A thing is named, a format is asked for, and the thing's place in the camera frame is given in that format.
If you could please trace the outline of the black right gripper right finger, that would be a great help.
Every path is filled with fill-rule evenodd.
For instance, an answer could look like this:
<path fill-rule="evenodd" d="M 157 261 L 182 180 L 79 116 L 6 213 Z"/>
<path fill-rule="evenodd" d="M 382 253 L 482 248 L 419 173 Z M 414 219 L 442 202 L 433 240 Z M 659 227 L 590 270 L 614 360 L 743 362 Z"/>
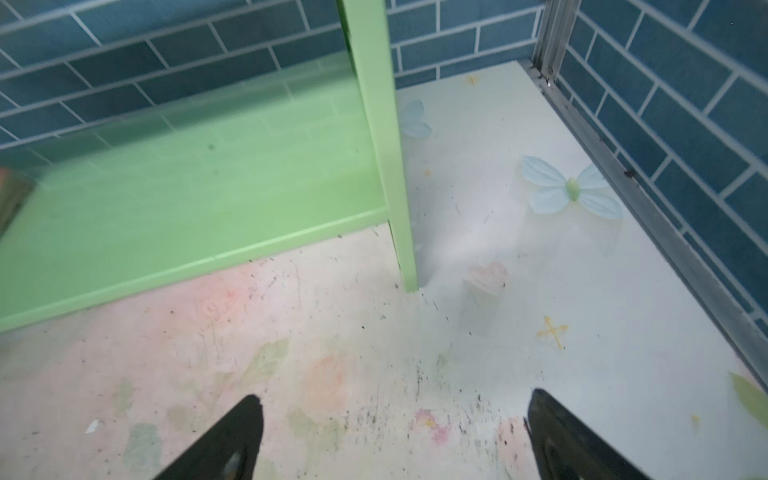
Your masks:
<path fill-rule="evenodd" d="M 532 392 L 526 429 L 542 479 L 649 480 L 544 389 Z"/>

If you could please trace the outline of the red pink illustrated book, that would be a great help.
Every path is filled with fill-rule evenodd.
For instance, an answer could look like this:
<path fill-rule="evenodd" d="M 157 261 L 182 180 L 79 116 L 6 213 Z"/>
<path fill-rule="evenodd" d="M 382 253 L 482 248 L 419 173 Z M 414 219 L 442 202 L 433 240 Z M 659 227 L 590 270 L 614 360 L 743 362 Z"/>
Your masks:
<path fill-rule="evenodd" d="M 8 167 L 1 168 L 1 234 L 7 231 L 34 188 L 34 182 L 25 176 Z"/>

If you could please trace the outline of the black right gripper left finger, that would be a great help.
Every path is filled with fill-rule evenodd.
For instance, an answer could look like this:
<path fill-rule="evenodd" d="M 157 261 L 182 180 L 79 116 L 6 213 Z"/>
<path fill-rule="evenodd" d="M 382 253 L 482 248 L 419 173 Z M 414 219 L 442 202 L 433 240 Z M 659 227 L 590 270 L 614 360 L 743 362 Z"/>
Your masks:
<path fill-rule="evenodd" d="M 156 479 L 252 479 L 263 433 L 263 406 L 249 394 Z"/>

